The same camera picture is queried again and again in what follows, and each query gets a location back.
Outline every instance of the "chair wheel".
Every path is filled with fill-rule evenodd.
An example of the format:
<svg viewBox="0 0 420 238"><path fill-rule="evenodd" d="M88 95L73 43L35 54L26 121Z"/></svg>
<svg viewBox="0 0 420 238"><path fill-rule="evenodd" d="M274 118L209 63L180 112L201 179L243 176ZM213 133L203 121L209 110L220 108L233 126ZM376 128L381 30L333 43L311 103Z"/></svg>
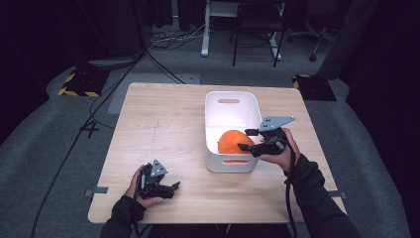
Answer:
<svg viewBox="0 0 420 238"><path fill-rule="evenodd" d="M315 55L315 54L312 54L312 55L309 57L309 60L310 60L310 61L315 61L315 60L316 60L316 55Z"/></svg>

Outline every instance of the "person's arm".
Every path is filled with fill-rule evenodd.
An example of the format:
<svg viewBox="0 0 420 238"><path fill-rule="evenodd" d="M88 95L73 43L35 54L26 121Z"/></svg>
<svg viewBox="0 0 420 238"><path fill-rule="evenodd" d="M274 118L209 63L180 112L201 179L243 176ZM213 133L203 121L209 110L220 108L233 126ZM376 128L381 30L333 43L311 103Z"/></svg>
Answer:
<svg viewBox="0 0 420 238"><path fill-rule="evenodd" d="M163 201L161 197L142 199L140 196L137 196L137 200L134 201L133 197L139 176L140 170L137 170L133 175L129 188L115 203L112 208L111 218L102 227L101 238L130 238L132 233L131 225L133 223L132 217L136 217L137 221L142 220L147 207Z"/></svg>
<svg viewBox="0 0 420 238"><path fill-rule="evenodd" d="M296 164L290 182L311 237L361 237L352 221L325 189L325 179L318 170L318 165L309 162L300 154L288 129L283 131L296 155ZM290 155L290 149L286 147L280 155L261 155L260 159L277 164L288 173Z"/></svg>

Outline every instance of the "hand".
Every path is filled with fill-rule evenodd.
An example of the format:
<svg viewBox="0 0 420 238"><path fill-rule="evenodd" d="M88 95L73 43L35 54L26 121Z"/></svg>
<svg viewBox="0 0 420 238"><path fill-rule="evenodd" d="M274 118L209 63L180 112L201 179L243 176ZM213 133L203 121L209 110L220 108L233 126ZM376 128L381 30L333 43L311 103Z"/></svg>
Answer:
<svg viewBox="0 0 420 238"><path fill-rule="evenodd" d="M130 183L129 188L126 190L124 195L129 196L130 198L134 197L134 192L136 191L137 186L137 180L140 176L140 169L136 171L136 173L133 175L132 181ZM140 196L137 196L137 202L141 204L144 208L151 207L155 204L158 204L163 201L163 198L161 197L149 197L146 199L142 199Z"/></svg>
<svg viewBox="0 0 420 238"><path fill-rule="evenodd" d="M293 140L293 136L290 133L290 130L282 128L283 132L286 134L287 140L290 143L291 148L296 155L296 163L300 157L299 148L296 145L296 142ZM288 146L284 148L280 155L260 155L260 160L265 162L270 162L273 164L279 165L285 172L290 170L290 149Z"/></svg>

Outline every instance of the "orange object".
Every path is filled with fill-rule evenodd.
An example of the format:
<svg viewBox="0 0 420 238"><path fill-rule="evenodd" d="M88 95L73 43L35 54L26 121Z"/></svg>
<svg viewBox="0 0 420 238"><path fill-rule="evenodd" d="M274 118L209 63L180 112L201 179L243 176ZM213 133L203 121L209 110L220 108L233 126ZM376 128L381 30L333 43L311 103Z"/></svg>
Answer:
<svg viewBox="0 0 420 238"><path fill-rule="evenodd" d="M254 142L245 133L238 130L230 130L223 133L218 142L219 154L249 154L249 151L241 151L238 144L253 145Z"/></svg>

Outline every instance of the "person's left hand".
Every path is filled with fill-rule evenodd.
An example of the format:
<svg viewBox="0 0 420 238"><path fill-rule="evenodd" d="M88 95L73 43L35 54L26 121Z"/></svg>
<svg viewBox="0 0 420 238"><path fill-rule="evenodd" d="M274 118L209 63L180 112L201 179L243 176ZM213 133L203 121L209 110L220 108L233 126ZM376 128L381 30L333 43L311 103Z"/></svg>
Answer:
<svg viewBox="0 0 420 238"><path fill-rule="evenodd" d="M124 195L129 196L130 198L134 197L134 192L136 191L137 180L140 176L140 169L136 170L136 173L133 175L132 181L130 183L129 188L126 190ZM141 204L144 208L151 207L155 204L158 204L163 201L161 197L149 197L146 199L142 199L140 196L137 196L137 202Z"/></svg>

